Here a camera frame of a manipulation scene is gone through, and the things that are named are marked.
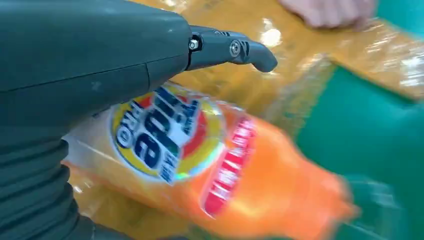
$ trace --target tide logo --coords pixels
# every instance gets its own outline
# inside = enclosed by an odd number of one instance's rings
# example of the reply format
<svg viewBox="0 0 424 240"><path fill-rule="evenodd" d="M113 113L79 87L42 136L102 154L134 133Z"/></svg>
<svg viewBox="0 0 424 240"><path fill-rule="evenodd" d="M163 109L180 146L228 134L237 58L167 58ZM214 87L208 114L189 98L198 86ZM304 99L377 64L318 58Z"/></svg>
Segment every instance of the tide logo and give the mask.
<svg viewBox="0 0 424 240"><path fill-rule="evenodd" d="M142 175L170 185L195 174L202 159L192 155L205 150L208 134L204 104L166 87L121 104L112 120L116 150Z"/></svg>

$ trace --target yellow plastic wrap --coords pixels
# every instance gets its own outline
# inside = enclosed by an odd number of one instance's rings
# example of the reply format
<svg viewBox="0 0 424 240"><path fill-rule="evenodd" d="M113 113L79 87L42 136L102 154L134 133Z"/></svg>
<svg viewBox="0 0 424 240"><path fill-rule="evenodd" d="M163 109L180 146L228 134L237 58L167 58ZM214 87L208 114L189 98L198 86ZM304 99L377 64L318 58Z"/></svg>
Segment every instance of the yellow plastic wrap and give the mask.
<svg viewBox="0 0 424 240"><path fill-rule="evenodd" d="M177 12L193 25L242 32L269 47L279 61L270 73L258 72L249 65L224 64L184 72L172 80L235 103L284 127L292 136L325 89L333 69L329 60L411 99L424 96L423 44L383 21L375 20L365 32L318 31L305 27L277 0L135 2ZM279 109L289 109L292 116L280 115ZM74 170L70 182L81 213L136 240L182 235L189 230L187 221L140 205ZM197 237L193 234L187 236L194 240Z"/></svg>
<svg viewBox="0 0 424 240"><path fill-rule="evenodd" d="M82 215L135 240L157 240L189 232L187 220L144 206L75 168L71 168L69 183Z"/></svg>

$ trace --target green surface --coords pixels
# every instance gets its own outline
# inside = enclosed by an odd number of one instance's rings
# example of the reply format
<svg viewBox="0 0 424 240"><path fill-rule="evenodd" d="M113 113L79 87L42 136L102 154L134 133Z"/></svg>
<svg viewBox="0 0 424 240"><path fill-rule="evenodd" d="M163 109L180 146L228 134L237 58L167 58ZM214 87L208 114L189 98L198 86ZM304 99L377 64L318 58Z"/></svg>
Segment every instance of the green surface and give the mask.
<svg viewBox="0 0 424 240"><path fill-rule="evenodd" d="M377 16L397 25L403 31L424 38L423 0L380 1Z"/></svg>
<svg viewBox="0 0 424 240"><path fill-rule="evenodd" d="M405 208L410 239L422 240L423 136L423 104L339 67L300 131L297 144L309 159L330 171L365 175L392 186Z"/></svg>

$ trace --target plastic packaging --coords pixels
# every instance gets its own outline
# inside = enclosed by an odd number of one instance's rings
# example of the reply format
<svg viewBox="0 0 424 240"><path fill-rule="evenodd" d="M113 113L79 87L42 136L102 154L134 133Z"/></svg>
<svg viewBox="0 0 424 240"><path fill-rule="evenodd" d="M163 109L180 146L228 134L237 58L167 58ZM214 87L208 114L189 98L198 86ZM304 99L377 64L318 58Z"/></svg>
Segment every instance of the plastic packaging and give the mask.
<svg viewBox="0 0 424 240"><path fill-rule="evenodd" d="M221 236L327 239L354 214L344 180L278 128L174 84L98 114L66 140L71 165Z"/></svg>

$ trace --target shiny plastic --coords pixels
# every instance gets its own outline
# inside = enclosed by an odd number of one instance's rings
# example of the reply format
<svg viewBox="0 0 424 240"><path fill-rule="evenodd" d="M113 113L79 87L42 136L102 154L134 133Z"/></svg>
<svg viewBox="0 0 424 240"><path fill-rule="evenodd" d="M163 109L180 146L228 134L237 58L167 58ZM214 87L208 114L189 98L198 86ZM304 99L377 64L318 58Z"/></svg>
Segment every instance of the shiny plastic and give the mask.
<svg viewBox="0 0 424 240"><path fill-rule="evenodd" d="M355 214L343 178L279 129L176 85L99 113L65 139L71 166L220 236L325 240Z"/></svg>
<svg viewBox="0 0 424 240"><path fill-rule="evenodd" d="M309 66L313 66L311 63L315 63L317 56L321 58L323 54L329 60L341 63L359 73L366 81L413 100L423 98L421 90L423 80L419 78L423 73L422 43L383 20L376 20L365 32L315 31L305 27L298 17L285 11L276 0L267 1L266 4L262 1L240 0L137 0L136 2L180 13L192 24L243 32L252 40L269 47L279 61L279 66L271 73L259 73L250 66L234 68L231 64L224 64L183 73L173 81L218 99L236 103L249 113L266 117L281 127L288 126L289 128L285 129L292 136L296 135L303 126L305 118L309 116L308 107L303 106L312 107L317 99L309 98L308 92L304 91L300 94L302 97L295 97L304 100L296 100L296 104L290 104L292 110L286 116L281 116L280 112L268 111L268 106L275 103L276 99L285 99L284 87L296 86L297 80L309 79L303 81L309 83L305 86L324 89L327 84L325 78L316 84L313 78L304 77L309 71ZM280 101L277 105L285 108L288 104ZM108 226L120 225L115 220L120 218L123 225L131 226L127 232L137 240L154 239L142 236L153 231L166 231L167 228L172 228L173 224L178 226L183 222L161 213L145 214L143 211L145 207L139 204L130 204L128 214L119 214L127 213L125 204L128 204L128 201L119 200L122 197L118 193L111 193L109 196L108 204L99 208L99 211L103 212L102 223L109 222ZM175 220L174 223L171 224L169 219ZM137 222L139 226L128 222ZM173 234L180 235L184 232L182 229Z"/></svg>

